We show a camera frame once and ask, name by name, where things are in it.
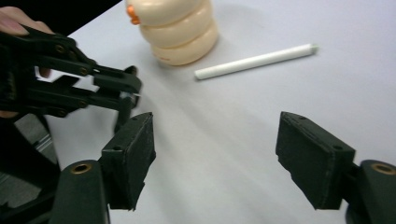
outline orange cap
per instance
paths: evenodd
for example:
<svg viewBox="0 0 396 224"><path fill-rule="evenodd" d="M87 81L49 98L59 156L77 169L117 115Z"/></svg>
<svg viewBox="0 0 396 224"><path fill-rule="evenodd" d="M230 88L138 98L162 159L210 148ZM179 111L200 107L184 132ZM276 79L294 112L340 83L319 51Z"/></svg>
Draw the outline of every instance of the orange cap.
<svg viewBox="0 0 396 224"><path fill-rule="evenodd" d="M137 17L136 13L134 13L134 7L129 5L126 9L126 12L128 13L128 15L132 18L131 19L131 23L133 25L138 25L140 24L140 20L139 17Z"/></svg>

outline white chalk stick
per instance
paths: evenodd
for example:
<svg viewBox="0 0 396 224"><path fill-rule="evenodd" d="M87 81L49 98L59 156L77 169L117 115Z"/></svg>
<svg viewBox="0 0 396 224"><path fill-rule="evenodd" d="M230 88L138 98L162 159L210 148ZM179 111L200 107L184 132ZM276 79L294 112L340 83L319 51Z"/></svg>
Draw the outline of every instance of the white chalk stick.
<svg viewBox="0 0 396 224"><path fill-rule="evenodd" d="M232 63L224 63L213 67L208 67L195 71L197 79L206 79L210 77L218 77L249 68L267 65L270 63L280 63L286 60L300 58L315 54L318 51L318 45L306 44L291 49L283 49L280 51L263 54L260 56L243 59Z"/></svg>

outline black plastic part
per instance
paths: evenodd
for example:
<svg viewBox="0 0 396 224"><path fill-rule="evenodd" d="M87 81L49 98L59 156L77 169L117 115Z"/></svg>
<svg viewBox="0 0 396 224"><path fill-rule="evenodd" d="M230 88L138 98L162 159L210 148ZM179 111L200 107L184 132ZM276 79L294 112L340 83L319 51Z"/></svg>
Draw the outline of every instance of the black plastic part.
<svg viewBox="0 0 396 224"><path fill-rule="evenodd" d="M111 209L134 209L156 157L152 114L129 119L103 148L101 163Z"/></svg>
<svg viewBox="0 0 396 224"><path fill-rule="evenodd" d="M357 213L349 206L346 210L346 224L372 224L366 215Z"/></svg>
<svg viewBox="0 0 396 224"><path fill-rule="evenodd" d="M114 133L118 132L122 125L131 117L131 111L134 108L132 98L126 96L119 101L119 114L117 115L116 125L114 126Z"/></svg>
<svg viewBox="0 0 396 224"><path fill-rule="evenodd" d="M25 27L29 35L0 32L0 109L64 118L70 112L97 105L120 112L116 130L136 107L142 83L137 69L125 71L97 64L88 58L73 38L46 34ZM41 81L35 67L44 67L85 77L91 75L98 91L76 88L77 77L63 76ZM125 95L131 99L125 104Z"/></svg>
<svg viewBox="0 0 396 224"><path fill-rule="evenodd" d="M109 223L106 192L98 161L66 167L59 180L50 224Z"/></svg>
<svg viewBox="0 0 396 224"><path fill-rule="evenodd" d="M300 115L282 112L276 155L315 209L339 209L340 180L355 150Z"/></svg>
<svg viewBox="0 0 396 224"><path fill-rule="evenodd" d="M396 167L382 161L363 161L357 181L371 223L396 223Z"/></svg>
<svg viewBox="0 0 396 224"><path fill-rule="evenodd" d="M55 192L49 192L16 208L6 208L0 212L0 223L47 223L53 205Z"/></svg>

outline white table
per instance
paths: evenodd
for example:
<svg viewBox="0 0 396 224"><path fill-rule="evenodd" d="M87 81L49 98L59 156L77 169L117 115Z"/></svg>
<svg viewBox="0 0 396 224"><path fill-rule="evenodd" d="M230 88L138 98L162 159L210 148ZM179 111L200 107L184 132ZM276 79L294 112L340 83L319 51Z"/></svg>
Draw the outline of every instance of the white table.
<svg viewBox="0 0 396 224"><path fill-rule="evenodd" d="M112 223L345 223L346 203L341 211L315 211L277 162L279 115L312 119L357 149L357 164L396 164L396 2L212 3L219 41L181 67L157 63L124 3L71 34L101 65L136 65L144 87L134 115L154 115L157 159L137 210L111 211ZM307 43L320 45L317 55L193 77L197 69ZM94 106L49 117L62 167L97 160L114 118Z"/></svg>

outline finger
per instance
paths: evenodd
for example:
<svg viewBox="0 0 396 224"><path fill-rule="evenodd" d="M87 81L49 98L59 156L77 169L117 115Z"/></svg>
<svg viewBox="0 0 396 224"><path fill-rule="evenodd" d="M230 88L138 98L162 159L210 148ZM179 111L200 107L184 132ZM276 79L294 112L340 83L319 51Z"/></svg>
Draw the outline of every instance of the finger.
<svg viewBox="0 0 396 224"><path fill-rule="evenodd" d="M11 35L28 35L29 32L19 23L0 10L0 31Z"/></svg>
<svg viewBox="0 0 396 224"><path fill-rule="evenodd" d="M40 27L39 30L42 32L48 33L48 34L53 34L52 30L48 27L48 25L42 21L36 21L37 25Z"/></svg>
<svg viewBox="0 0 396 224"><path fill-rule="evenodd" d="M11 119L18 115L18 112L0 110L0 118Z"/></svg>
<svg viewBox="0 0 396 224"><path fill-rule="evenodd" d="M37 22L33 21L29 16L27 16L21 9L17 7L1 7L0 11L9 16L12 20L15 22L18 22L20 24L23 24L25 26L32 27L34 29L47 32L47 33L52 33L50 28L45 28L43 25L44 22Z"/></svg>
<svg viewBox="0 0 396 224"><path fill-rule="evenodd" d="M40 76L42 77L50 77L50 69L48 68L38 68Z"/></svg>

